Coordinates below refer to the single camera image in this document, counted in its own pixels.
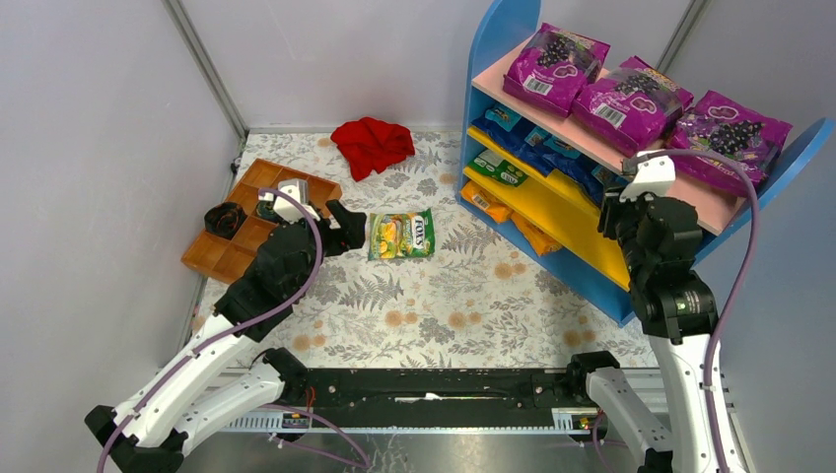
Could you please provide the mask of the green white Fox's candy bag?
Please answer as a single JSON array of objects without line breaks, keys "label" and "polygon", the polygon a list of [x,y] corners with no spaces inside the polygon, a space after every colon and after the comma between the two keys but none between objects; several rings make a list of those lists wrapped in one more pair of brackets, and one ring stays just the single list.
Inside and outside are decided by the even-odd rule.
[{"label": "green white Fox's candy bag", "polygon": [[435,249],[436,235],[431,209],[370,215],[370,260],[428,257]]}]

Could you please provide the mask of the orange mango candy bag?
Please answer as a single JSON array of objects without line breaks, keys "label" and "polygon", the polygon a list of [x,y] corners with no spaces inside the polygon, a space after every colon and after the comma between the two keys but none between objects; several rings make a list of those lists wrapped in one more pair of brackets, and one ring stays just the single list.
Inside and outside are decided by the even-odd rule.
[{"label": "orange mango candy bag", "polygon": [[538,256],[553,253],[563,248],[563,245],[555,238],[546,234],[519,213],[514,213],[511,216],[511,221]]},{"label": "orange mango candy bag", "polygon": [[510,207],[472,180],[463,186],[460,195],[465,201],[480,209],[497,224],[509,221],[513,215],[513,210]]}]

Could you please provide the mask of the blue candy bag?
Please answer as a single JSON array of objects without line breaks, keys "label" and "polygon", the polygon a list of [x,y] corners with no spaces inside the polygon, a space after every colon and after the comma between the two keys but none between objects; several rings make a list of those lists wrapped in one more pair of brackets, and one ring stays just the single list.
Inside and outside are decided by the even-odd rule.
[{"label": "blue candy bag", "polygon": [[596,206],[601,205],[604,191],[626,184],[617,173],[598,164],[540,127],[534,127],[524,138],[526,156],[543,175],[560,171],[572,179]]},{"label": "blue candy bag", "polygon": [[501,103],[494,103],[483,114],[473,119],[471,126],[486,134],[509,154],[548,176],[554,167],[542,158],[526,138],[536,126]]}]

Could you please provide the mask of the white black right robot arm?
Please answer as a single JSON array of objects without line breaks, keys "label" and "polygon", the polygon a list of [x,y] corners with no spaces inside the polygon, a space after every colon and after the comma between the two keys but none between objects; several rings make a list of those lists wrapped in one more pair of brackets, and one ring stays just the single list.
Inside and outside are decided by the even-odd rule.
[{"label": "white black right robot arm", "polygon": [[650,411],[607,351],[573,356],[564,390],[598,406],[641,472],[743,472],[719,365],[706,359],[719,314],[712,291],[692,268],[702,240],[696,210],[649,192],[627,199],[622,191],[605,192],[598,229],[623,254],[630,300],[658,360],[671,426]]}]

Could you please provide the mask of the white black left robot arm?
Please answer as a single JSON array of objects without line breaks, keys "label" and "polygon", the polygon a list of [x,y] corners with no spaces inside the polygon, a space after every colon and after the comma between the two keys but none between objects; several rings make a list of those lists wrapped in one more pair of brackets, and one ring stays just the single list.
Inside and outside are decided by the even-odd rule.
[{"label": "white black left robot arm", "polygon": [[102,453],[123,472],[175,472],[203,441],[238,416],[274,401],[311,401],[308,371],[286,349],[269,349],[254,367],[210,395],[207,386],[243,351],[256,347],[293,312],[324,258],[361,248],[368,216],[329,200],[329,218],[303,211],[286,219],[215,304],[187,345],[136,394],[99,405],[85,423]]}]

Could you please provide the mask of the purple grape candy bag right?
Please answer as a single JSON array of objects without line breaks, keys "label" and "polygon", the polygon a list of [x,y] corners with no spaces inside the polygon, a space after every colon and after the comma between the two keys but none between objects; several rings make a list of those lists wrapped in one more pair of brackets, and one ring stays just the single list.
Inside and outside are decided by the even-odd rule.
[{"label": "purple grape candy bag right", "polygon": [[[712,151],[739,163],[757,187],[772,171],[793,125],[708,91],[676,121],[667,140],[671,149]],[[744,197],[741,178],[727,165],[706,158],[674,159],[686,173],[730,194]]]}]

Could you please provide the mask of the purple grape candy bag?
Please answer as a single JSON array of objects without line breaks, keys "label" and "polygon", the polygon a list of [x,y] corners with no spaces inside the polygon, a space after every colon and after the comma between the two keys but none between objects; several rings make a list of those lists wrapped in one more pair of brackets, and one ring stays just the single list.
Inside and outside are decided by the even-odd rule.
[{"label": "purple grape candy bag", "polygon": [[575,98],[571,115],[632,156],[669,132],[694,95],[643,59],[631,56]]},{"label": "purple grape candy bag", "polygon": [[[676,121],[667,140],[671,149],[712,151],[739,163],[757,187],[772,171],[793,125],[708,91]],[[727,165],[706,158],[674,159],[686,173],[730,194],[744,197],[741,178]]]},{"label": "purple grape candy bag", "polygon": [[543,23],[512,61],[503,91],[559,117],[597,79],[610,45]]}]

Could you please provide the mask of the purple grape candy bag middle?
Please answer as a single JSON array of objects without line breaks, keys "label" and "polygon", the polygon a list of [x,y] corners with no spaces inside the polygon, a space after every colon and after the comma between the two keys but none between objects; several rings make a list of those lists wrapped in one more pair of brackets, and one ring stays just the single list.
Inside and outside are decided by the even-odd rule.
[{"label": "purple grape candy bag middle", "polygon": [[575,98],[571,115],[632,156],[669,132],[694,95],[643,59],[631,56]]}]

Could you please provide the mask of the blue yellow pink shelf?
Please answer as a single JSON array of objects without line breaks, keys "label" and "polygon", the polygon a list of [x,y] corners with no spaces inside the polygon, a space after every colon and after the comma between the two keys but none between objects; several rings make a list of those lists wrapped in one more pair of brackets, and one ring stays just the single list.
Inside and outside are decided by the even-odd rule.
[{"label": "blue yellow pink shelf", "polygon": [[[635,314],[627,292],[628,274],[620,249],[613,240],[597,232],[599,210],[581,188],[560,172],[541,175],[497,145],[486,133],[471,126],[472,120],[496,103],[502,103],[545,131],[612,170],[621,169],[624,156],[585,130],[576,119],[563,119],[511,97],[502,90],[503,76],[515,55],[535,33],[540,22],[541,1],[493,1],[484,14],[472,41],[463,112],[460,167],[462,176],[483,187],[508,205],[515,215],[557,240],[562,249],[538,256],[512,223],[497,224],[475,204],[457,196],[461,205],[490,228],[533,258],[570,289],[624,326]],[[758,191],[761,215],[803,168],[824,147],[835,129],[835,121],[820,118],[807,127],[778,158],[770,178]],[[501,184],[482,175],[468,164],[484,150],[508,160],[528,175],[519,187]],[[678,177],[669,196],[693,205],[704,229],[697,262],[718,249],[751,220],[749,204],[720,191],[709,190],[693,178]]]}]

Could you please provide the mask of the blue candy bag on shelf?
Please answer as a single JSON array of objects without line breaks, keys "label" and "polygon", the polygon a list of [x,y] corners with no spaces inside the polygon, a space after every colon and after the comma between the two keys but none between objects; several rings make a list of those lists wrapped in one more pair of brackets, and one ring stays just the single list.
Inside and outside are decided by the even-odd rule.
[{"label": "blue candy bag on shelf", "polygon": [[526,138],[536,126],[501,103],[494,103],[483,114],[473,119],[471,126],[486,134],[509,154],[548,176],[554,167],[542,158]]}]

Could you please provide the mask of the purple grape candy bag left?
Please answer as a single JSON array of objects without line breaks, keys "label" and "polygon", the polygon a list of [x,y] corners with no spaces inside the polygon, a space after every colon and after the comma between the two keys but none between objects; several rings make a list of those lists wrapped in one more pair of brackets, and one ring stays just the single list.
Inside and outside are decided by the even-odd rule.
[{"label": "purple grape candy bag left", "polygon": [[503,91],[559,117],[597,79],[610,45],[543,23],[512,61]]}]

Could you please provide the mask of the dark round object in tray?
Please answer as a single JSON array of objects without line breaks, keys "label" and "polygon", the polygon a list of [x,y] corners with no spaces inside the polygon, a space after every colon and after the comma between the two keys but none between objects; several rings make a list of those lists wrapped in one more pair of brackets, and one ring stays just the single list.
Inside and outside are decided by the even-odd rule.
[{"label": "dark round object in tray", "polygon": [[277,224],[280,217],[273,210],[273,202],[266,200],[258,200],[254,209],[254,214],[257,218],[266,222]]}]

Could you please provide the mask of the red cloth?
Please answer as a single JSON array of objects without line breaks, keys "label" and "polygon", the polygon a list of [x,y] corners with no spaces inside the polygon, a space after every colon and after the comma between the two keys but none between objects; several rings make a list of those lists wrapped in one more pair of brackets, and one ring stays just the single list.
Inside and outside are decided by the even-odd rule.
[{"label": "red cloth", "polygon": [[408,128],[371,117],[340,125],[330,140],[345,158],[355,181],[367,178],[372,171],[382,173],[415,155]]}]

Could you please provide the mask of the floral table mat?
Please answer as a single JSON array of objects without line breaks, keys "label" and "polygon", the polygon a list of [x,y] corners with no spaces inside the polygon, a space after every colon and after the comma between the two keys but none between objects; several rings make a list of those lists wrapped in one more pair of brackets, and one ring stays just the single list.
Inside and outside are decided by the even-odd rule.
[{"label": "floral table mat", "polygon": [[311,368],[559,368],[597,350],[626,368],[656,365],[636,322],[619,326],[459,205],[460,138],[417,132],[413,157],[359,182],[325,133],[248,138],[242,170],[262,159],[327,178],[355,211],[430,210],[437,247],[427,258],[327,258],[293,314],[233,368],[269,348]]}]

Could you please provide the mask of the orange wooden divided tray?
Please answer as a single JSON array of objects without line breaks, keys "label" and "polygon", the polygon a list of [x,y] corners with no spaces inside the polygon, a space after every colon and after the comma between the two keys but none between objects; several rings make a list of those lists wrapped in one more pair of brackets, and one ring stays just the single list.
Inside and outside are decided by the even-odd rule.
[{"label": "orange wooden divided tray", "polygon": [[334,181],[257,159],[227,196],[229,202],[241,205],[246,213],[242,225],[228,238],[201,231],[182,256],[181,262],[208,278],[226,284],[235,282],[254,259],[258,247],[277,227],[275,223],[256,215],[258,189],[273,187],[292,178],[300,178],[308,183],[310,200],[326,217],[330,212],[325,203],[342,197],[342,189]]}]

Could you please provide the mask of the black round object on tray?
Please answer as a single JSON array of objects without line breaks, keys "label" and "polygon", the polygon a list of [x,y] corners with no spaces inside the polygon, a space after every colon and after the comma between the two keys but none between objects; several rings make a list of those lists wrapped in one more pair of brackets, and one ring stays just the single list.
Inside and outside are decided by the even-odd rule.
[{"label": "black round object on tray", "polygon": [[247,219],[244,208],[236,202],[224,202],[208,210],[203,218],[210,235],[232,240]]}]

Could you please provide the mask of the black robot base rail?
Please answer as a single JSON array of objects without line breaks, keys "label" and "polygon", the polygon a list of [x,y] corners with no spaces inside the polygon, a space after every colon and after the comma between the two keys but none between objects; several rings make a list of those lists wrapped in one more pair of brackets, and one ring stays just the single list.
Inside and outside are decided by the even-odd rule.
[{"label": "black robot base rail", "polygon": [[437,431],[553,428],[554,410],[593,409],[587,374],[619,365],[598,351],[563,369],[313,369],[286,349],[257,364],[284,380],[278,403],[312,412],[317,427]]}]

